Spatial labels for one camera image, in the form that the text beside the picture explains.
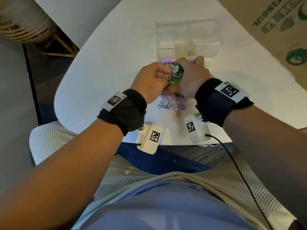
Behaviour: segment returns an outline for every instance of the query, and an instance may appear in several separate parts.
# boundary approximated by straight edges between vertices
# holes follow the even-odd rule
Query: green logo
[[[305,64],[307,62],[307,50],[297,48],[289,51],[286,55],[286,61],[293,66]]]

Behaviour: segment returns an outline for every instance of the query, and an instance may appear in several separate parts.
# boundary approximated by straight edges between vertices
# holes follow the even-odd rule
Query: wicker basket
[[[34,0],[0,0],[0,33],[24,43],[47,40],[56,24]]]

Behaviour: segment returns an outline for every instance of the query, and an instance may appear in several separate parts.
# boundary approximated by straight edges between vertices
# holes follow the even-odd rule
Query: wrist strap
[[[144,124],[147,104],[143,96],[133,89],[125,90],[123,94],[127,95],[127,98],[110,112],[102,109],[97,118],[118,125],[126,136],[129,131],[135,131]]]
[[[202,117],[223,127],[224,120],[234,109],[243,109],[254,103],[244,97],[238,103],[215,90],[222,83],[221,80],[212,78],[206,81],[196,92],[196,108]]]

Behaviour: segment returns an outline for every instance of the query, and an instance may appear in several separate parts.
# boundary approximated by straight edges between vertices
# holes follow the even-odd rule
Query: hand
[[[192,61],[180,58],[174,61],[174,65],[181,65],[183,67],[182,80],[167,87],[164,90],[164,94],[179,93],[186,98],[195,98],[199,87],[205,81],[212,78],[209,70],[205,68],[205,59],[202,56],[198,56]]]
[[[167,66],[159,62],[154,62],[140,70],[130,88],[139,92],[144,97],[146,103],[150,104],[167,87],[168,81],[166,74],[170,74],[171,72],[172,70]]]

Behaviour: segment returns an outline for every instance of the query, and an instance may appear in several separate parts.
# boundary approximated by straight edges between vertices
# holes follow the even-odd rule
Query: forearm
[[[82,212],[122,138],[117,125],[96,120],[6,193],[0,229],[48,229]]]
[[[233,110],[223,128],[261,182],[304,223],[307,134],[255,106]]]

